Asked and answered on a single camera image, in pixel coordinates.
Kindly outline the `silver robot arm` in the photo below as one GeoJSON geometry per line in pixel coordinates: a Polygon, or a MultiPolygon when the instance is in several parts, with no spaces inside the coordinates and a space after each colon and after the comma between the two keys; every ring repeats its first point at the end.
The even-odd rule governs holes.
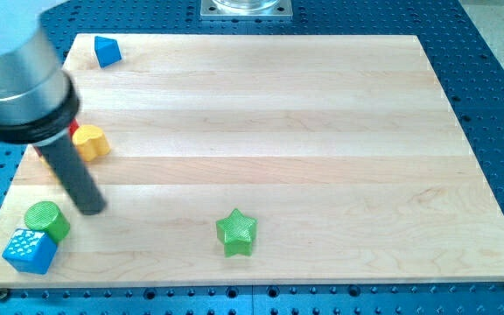
{"type": "Polygon", "coordinates": [[[79,110],[41,14],[64,0],[0,0],[0,140],[49,144],[79,110]]]}

